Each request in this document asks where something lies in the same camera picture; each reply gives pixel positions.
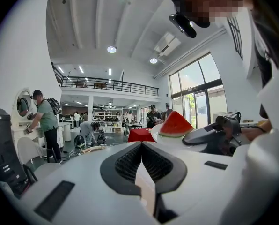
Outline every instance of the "shelving unit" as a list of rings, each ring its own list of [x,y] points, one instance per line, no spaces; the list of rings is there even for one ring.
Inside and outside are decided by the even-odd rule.
[[[116,112],[120,112],[120,115],[117,116],[117,115],[114,115]],[[93,108],[93,118],[101,118],[103,117],[104,120],[106,118],[110,118],[110,117],[117,117],[119,118],[119,122],[105,122],[105,121],[93,121],[93,122],[99,122],[99,123],[105,123],[105,124],[112,124],[112,123],[117,123],[118,126],[104,126],[104,127],[101,127],[104,129],[104,131],[106,133],[113,133],[113,129],[114,128],[119,128],[121,129],[121,132],[123,132],[123,127],[122,127],[122,120],[123,120],[123,108],[118,108],[118,109],[100,109],[100,108]]]

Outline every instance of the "red table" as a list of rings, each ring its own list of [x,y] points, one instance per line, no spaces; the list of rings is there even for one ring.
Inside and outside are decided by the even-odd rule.
[[[155,142],[152,135],[149,133],[148,130],[146,130],[146,128],[132,129],[130,131],[128,142],[136,142],[136,141]]]

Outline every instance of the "watermelon slice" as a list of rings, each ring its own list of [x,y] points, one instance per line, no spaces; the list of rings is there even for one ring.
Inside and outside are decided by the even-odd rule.
[[[166,137],[181,137],[188,134],[194,128],[178,112],[172,111],[162,125],[159,135]]]

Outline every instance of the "white column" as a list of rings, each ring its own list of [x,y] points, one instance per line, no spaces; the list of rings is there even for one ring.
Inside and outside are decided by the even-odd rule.
[[[89,98],[88,98],[88,121],[93,120],[93,102],[94,102],[94,96],[89,96]]]

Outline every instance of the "balcony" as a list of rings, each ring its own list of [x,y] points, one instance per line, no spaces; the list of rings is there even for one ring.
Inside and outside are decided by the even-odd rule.
[[[141,84],[122,82],[111,79],[92,77],[62,77],[60,82],[62,88],[89,88],[99,90],[112,90],[130,92],[158,97],[159,88],[149,87]]]

